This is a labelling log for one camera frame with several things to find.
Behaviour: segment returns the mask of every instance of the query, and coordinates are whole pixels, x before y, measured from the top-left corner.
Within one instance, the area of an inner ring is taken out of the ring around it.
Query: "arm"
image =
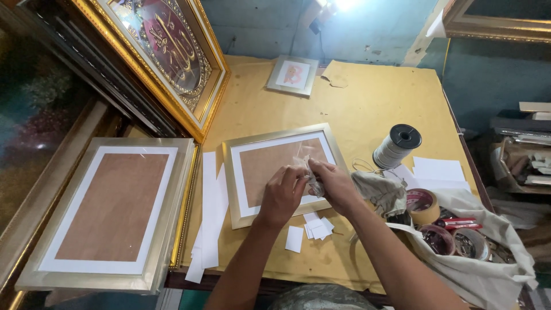
[[[281,167],[268,182],[249,234],[216,283],[204,309],[253,309],[273,244],[299,206],[307,181],[302,178],[305,172],[305,168],[296,166]]]
[[[469,309],[468,304],[421,263],[368,208],[347,173],[335,165],[312,159],[309,165],[320,176],[327,201],[356,230],[396,310]]]

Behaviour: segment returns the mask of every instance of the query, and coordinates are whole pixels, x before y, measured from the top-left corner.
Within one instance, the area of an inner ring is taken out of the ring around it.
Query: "hand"
[[[351,210],[365,204],[348,173],[338,166],[310,158],[308,165],[325,187],[325,199],[340,215],[347,217]]]
[[[299,207],[308,181],[303,178],[306,173],[306,168],[300,166],[281,167],[266,184],[255,222],[269,228],[282,229]]]

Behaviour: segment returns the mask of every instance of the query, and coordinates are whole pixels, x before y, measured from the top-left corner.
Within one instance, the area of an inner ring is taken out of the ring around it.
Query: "spool of string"
[[[415,128],[406,125],[394,125],[381,145],[373,152],[373,162],[381,169],[392,169],[421,145],[421,134]]]

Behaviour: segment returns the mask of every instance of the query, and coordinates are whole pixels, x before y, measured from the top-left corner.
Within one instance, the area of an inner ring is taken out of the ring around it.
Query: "gray cloth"
[[[364,296],[337,284],[306,284],[278,296],[268,310],[376,310]]]
[[[378,215],[388,218],[406,211],[406,187],[402,183],[361,170],[352,172],[351,177],[360,195],[371,201]]]

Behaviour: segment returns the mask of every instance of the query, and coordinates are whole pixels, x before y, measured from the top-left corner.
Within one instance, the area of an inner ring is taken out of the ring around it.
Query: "yellow paper tabletop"
[[[324,72],[331,82],[317,76],[310,99],[301,99],[265,90],[273,61],[227,58],[232,64],[232,76],[202,150],[217,151],[217,171],[222,164],[222,141],[323,122],[329,123],[348,168],[354,158],[372,163],[373,150],[390,128],[408,124],[421,133],[423,143],[403,163],[411,168],[412,156],[458,160],[473,193],[478,194],[434,70],[333,61]],[[199,167],[183,266],[190,265],[191,249],[202,218],[201,171]],[[288,228],[283,228],[263,276],[330,282],[354,290],[369,288],[371,292],[384,293],[361,244],[349,242],[353,234],[350,223],[332,209],[318,213],[335,225],[334,233],[325,240],[308,240],[304,234],[301,253],[295,253],[284,249]],[[302,216],[289,221],[289,225],[298,227],[304,223]],[[218,240],[220,266],[214,270],[226,268],[248,232],[248,228],[232,230],[227,212]]]

